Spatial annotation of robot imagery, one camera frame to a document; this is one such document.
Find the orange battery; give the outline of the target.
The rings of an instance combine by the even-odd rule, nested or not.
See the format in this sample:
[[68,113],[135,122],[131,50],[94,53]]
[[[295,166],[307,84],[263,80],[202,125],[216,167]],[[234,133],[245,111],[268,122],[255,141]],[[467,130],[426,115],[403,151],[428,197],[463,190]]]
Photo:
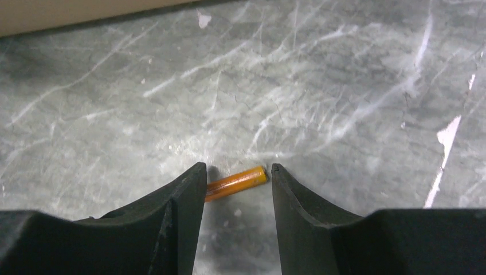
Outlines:
[[268,181],[263,166],[231,175],[217,180],[207,186],[205,202],[221,199],[250,188],[257,187]]

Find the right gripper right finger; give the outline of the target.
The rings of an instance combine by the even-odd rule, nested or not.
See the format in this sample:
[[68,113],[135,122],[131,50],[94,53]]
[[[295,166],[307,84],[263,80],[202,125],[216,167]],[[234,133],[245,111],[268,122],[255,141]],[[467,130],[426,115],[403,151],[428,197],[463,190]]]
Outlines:
[[283,274],[484,274],[484,209],[382,209],[361,217],[272,166]]

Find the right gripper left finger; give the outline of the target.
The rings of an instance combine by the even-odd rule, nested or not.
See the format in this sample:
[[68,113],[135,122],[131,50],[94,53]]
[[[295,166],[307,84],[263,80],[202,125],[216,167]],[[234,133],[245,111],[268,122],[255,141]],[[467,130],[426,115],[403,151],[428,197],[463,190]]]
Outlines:
[[100,218],[1,211],[1,273],[192,274],[206,188],[198,162]]

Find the tan plastic toolbox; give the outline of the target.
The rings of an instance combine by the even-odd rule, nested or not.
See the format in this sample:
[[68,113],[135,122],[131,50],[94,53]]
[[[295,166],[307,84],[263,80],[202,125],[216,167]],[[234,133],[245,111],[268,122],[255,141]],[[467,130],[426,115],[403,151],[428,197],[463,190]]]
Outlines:
[[183,3],[189,0],[1,0],[1,37]]

